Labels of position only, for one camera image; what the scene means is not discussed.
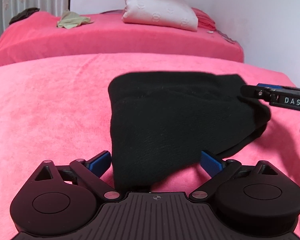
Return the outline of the white pink pillow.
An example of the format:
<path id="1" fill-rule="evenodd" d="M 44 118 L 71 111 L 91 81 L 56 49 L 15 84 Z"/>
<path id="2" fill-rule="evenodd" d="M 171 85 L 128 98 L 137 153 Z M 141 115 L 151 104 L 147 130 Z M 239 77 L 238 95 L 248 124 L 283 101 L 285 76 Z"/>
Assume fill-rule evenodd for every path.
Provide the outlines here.
<path id="1" fill-rule="evenodd" d="M 198 18 L 183 0 L 125 0 L 124 23 L 197 31 Z"/>

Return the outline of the pink bed cover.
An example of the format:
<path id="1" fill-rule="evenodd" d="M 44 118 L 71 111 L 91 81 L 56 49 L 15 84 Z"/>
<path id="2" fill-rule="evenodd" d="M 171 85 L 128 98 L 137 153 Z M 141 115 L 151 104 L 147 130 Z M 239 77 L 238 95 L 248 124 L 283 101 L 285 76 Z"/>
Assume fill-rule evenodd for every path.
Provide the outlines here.
<path id="1" fill-rule="evenodd" d="M 90 24 L 57 27 L 58 17 L 39 11 L 0 36 L 0 67 L 47 57 L 98 53 L 157 53 L 244 61 L 238 42 L 216 31 L 196 32 L 154 25 L 126 24 L 116 13 L 94 14 Z"/>
<path id="2" fill-rule="evenodd" d="M 0 239 L 16 235 L 10 203 L 43 160 L 67 165 L 111 150 L 110 81 L 128 72 L 160 70 L 238 74 L 252 85 L 294 86 L 283 73 L 184 55 L 75 55 L 0 67 Z M 234 159 L 244 165 L 268 160 L 300 186 L 300 112 L 271 107 L 271 114 L 262 136 Z M 190 193 L 208 178 L 200 165 L 193 165 L 152 191 Z M 295 232 L 300 236 L 300 218 Z"/>

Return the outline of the near pink bed cover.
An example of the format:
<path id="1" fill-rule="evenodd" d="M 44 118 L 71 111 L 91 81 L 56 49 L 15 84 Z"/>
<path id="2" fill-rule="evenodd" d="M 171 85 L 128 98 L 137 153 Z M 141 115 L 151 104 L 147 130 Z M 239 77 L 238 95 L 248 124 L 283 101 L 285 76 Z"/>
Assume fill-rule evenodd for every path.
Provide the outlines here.
<path id="1" fill-rule="evenodd" d="M 0 67 L 0 239 L 16 235 L 10 203 L 43 160 L 67 165 L 111 150 L 110 81 L 128 72 L 160 70 L 238 74 L 252 85 L 294 86 L 283 73 L 184 55 L 75 55 Z M 300 112 L 271 107 L 271 114 L 262 136 L 234 159 L 244 165 L 268 160 L 300 186 Z M 190 193 L 208 178 L 200 165 L 193 165 L 152 191 Z M 295 232 L 300 236 L 300 218 Z"/>

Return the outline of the dark garment on far bed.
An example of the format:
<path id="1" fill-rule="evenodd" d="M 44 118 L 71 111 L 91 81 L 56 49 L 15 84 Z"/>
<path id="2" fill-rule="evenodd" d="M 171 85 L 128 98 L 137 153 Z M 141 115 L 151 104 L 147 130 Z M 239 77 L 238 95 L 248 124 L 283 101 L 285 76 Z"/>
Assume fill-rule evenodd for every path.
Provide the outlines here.
<path id="1" fill-rule="evenodd" d="M 32 14 L 39 12 L 40 9 L 36 7 L 27 8 L 23 10 L 22 12 L 18 13 L 17 15 L 13 16 L 9 22 L 9 25 L 14 24 L 15 22 L 22 21 L 28 17 L 30 17 Z"/>

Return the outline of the folded red blanket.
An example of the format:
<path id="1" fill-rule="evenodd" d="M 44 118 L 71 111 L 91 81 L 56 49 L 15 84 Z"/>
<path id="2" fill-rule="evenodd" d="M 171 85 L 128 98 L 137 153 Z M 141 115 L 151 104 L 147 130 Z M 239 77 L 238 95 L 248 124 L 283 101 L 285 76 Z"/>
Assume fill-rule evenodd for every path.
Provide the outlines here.
<path id="1" fill-rule="evenodd" d="M 192 8 L 192 10 L 198 18 L 199 28 L 204 28 L 210 31 L 215 31 L 217 29 L 214 20 L 208 14 L 197 8 Z"/>

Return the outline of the far pink bed cover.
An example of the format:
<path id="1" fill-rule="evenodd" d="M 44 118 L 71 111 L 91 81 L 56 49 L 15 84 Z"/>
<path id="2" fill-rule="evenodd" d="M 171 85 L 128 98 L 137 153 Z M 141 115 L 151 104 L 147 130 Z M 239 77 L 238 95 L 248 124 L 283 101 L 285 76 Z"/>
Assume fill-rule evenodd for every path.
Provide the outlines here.
<path id="1" fill-rule="evenodd" d="M 244 61 L 238 42 L 216 31 L 196 32 L 154 25 L 126 24 L 116 13 L 94 14 L 90 24 L 57 27 L 58 17 L 39 11 L 0 36 L 0 67 L 47 57 L 98 53 L 157 53 Z"/>

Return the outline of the black pants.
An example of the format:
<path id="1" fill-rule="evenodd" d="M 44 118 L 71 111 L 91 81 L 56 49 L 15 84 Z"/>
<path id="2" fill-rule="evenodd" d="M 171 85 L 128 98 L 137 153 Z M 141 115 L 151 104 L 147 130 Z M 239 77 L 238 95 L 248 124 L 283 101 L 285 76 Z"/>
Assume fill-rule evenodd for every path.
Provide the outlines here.
<path id="1" fill-rule="evenodd" d="M 115 189 L 148 192 L 200 161 L 230 157 L 261 136 L 270 110 L 241 95 L 237 74 L 139 72 L 108 86 Z"/>

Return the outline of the olive green cloth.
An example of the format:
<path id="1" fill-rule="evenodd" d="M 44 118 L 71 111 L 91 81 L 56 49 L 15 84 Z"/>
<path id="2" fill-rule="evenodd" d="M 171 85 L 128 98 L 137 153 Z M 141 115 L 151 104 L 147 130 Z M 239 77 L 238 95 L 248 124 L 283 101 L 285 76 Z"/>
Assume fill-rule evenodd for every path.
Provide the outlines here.
<path id="1" fill-rule="evenodd" d="M 76 12 L 66 10 L 62 13 L 60 20 L 57 22 L 57 28 L 72 29 L 85 24 L 92 24 L 90 17 L 82 16 Z"/>

